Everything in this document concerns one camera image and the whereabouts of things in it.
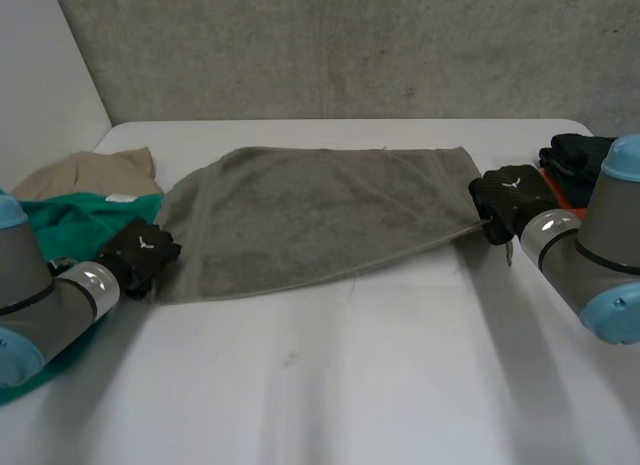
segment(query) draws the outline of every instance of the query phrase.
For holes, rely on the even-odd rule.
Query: gray robot arm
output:
[[[609,343],[640,342],[640,136],[613,144],[584,222],[550,209],[515,229],[586,328]]]
[[[155,246],[140,249],[143,237]],[[0,250],[0,387],[16,387],[99,320],[125,292],[139,296],[146,292],[151,278],[177,258],[180,247],[156,226],[134,221],[93,261],[53,278],[20,204],[0,196]]]

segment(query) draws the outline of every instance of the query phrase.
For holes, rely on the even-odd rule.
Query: fabric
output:
[[[551,177],[547,172],[547,170],[545,170],[544,168],[541,169],[540,175],[542,175],[542,178],[544,178],[544,181],[547,182],[547,185],[549,185],[551,190],[553,190],[553,194],[556,196],[556,199],[558,200],[558,204],[560,205],[560,207],[564,208],[565,210],[569,210],[580,220],[584,220],[585,217],[587,216],[587,209],[573,208],[569,203],[569,201],[567,200],[567,197],[565,197],[564,192],[562,191],[562,187],[560,186],[558,181],[555,178]]]
[[[555,179],[573,208],[584,208],[600,175],[600,165],[615,138],[556,135],[540,150],[540,166]]]
[[[139,197],[162,193],[154,176],[148,148],[113,155],[79,152],[35,171],[11,194],[20,200],[45,200],[78,192]]]
[[[46,261],[68,257],[81,262],[94,258],[103,243],[136,218],[152,223],[162,198],[154,194],[110,202],[104,196],[74,193],[20,204]]]
[[[351,276],[481,227],[453,150],[243,148],[165,196],[182,253],[158,303],[252,296]]]

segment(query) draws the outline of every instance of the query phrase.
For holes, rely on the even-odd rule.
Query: crumpled cloth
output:
[[[182,253],[157,303],[258,295],[375,269],[481,227],[453,150],[242,148],[165,195]]]

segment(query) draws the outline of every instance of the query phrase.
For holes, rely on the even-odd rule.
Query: concrete wall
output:
[[[113,122],[558,117],[640,129],[640,0],[59,0]]]

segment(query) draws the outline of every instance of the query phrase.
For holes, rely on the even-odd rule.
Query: table surface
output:
[[[242,146],[451,148],[527,163],[566,120],[120,125],[168,190]],[[612,464],[640,457],[640,348],[585,330],[481,235],[257,298],[122,303],[63,375],[0,410],[6,464]]]

